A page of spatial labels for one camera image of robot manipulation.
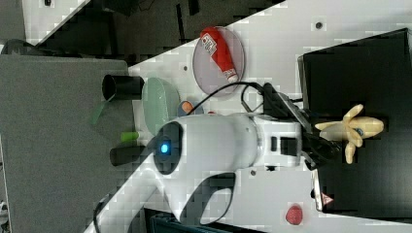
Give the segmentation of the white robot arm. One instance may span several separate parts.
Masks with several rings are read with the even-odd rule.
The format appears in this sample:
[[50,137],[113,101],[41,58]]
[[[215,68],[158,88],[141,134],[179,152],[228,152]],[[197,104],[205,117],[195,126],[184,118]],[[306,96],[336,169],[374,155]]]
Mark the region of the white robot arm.
[[270,83],[253,87],[263,98],[261,113],[191,114],[165,123],[131,157],[133,173],[99,202],[84,233],[127,233],[155,191],[180,223],[215,222],[231,204],[237,171],[300,163],[315,170],[340,154],[287,95]]

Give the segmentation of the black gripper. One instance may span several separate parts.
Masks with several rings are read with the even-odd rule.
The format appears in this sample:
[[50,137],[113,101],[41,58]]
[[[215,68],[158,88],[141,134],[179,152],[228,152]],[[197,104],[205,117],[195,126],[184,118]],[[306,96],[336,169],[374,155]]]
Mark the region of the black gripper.
[[290,97],[278,92],[271,83],[263,86],[263,113],[279,122],[293,124],[292,132],[296,137],[287,136],[286,131],[283,131],[280,137],[280,153],[291,156],[296,165],[303,156],[308,169],[315,170],[324,165],[325,161],[333,160],[341,154],[341,147],[316,135],[305,114],[296,107]]

